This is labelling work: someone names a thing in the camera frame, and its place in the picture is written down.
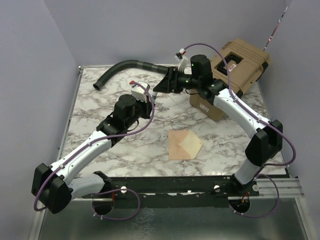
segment black flexible tube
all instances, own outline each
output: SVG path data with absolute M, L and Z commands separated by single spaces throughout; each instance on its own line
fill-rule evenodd
M 109 68 L 97 81 L 93 84 L 93 87 L 100 91 L 102 87 L 107 83 L 109 79 L 111 79 L 118 72 L 129 69 L 129 68 L 137 68 L 144 69 L 155 73 L 166 74 L 168 71 L 167 66 L 155 65 L 149 62 L 138 61 L 138 60 L 126 60 L 113 65 Z

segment gray floor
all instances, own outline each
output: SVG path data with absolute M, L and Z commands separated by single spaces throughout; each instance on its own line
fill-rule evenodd
M 248 213 L 262 214 L 274 199 L 254 199 Z M 131 209 L 112 215 L 124 217 Z M 307 239 L 293 198 L 282 199 L 271 216 L 249 219 L 229 208 L 144 208 L 122 222 L 93 217 L 91 201 L 72 201 L 53 215 L 45 214 L 41 240 L 304 240 Z

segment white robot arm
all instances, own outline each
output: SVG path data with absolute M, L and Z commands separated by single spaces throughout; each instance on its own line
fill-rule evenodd
M 184 89 L 194 89 L 201 98 L 224 111 L 240 125 L 251 139 L 245 150 L 246 159 L 243 165 L 231 178 L 234 185 L 240 188 L 251 182 L 265 162 L 282 149 L 282 137 L 260 121 L 269 123 L 281 133 L 283 126 L 278 120 L 271 122 L 260 116 L 238 97 L 235 101 L 230 95 L 228 85 L 220 79 L 213 78 L 210 60 L 205 55 L 195 55 L 191 57 L 190 62 L 192 74 L 185 74 L 178 67 L 169 67 L 167 74 L 153 91 L 179 94 Z M 258 121 L 248 112 L 257 116 Z
M 35 169 L 31 190 L 36 201 L 40 200 L 55 214 L 63 210 L 72 199 L 97 194 L 102 189 L 112 189 L 110 178 L 100 171 L 87 177 L 75 177 L 93 159 L 129 135 L 129 128 L 139 118 L 153 117 L 149 88 L 147 83 L 135 83 L 131 94 L 120 96 L 112 114 L 80 146 L 49 166 L 40 164 Z

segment gray wall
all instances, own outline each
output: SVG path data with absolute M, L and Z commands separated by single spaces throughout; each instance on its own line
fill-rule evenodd
M 175 63 L 188 44 L 237 37 L 263 48 L 286 0 L 45 0 L 79 65 Z M 189 55 L 211 51 L 193 48 Z
M 260 81 L 273 119 L 279 119 L 293 141 L 296 162 L 289 170 L 299 176 L 320 237 L 320 2 L 293 0 L 269 44 L 272 65 Z M 291 159 L 291 148 L 283 155 Z
M 0 7 L 0 239 L 27 239 L 35 167 L 57 157 L 77 65 L 42 0 Z

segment cardboard box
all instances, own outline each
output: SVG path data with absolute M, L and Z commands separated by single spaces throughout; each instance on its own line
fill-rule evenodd
M 267 52 L 240 38 L 225 44 L 220 52 L 228 63 L 232 90 L 240 98 L 261 77 L 270 64 L 270 57 Z M 210 61 L 213 77 L 228 84 L 227 70 L 221 57 L 215 55 Z M 219 108 L 199 97 L 198 94 L 190 95 L 189 101 L 192 106 L 205 113 L 215 122 L 218 122 L 225 114 Z

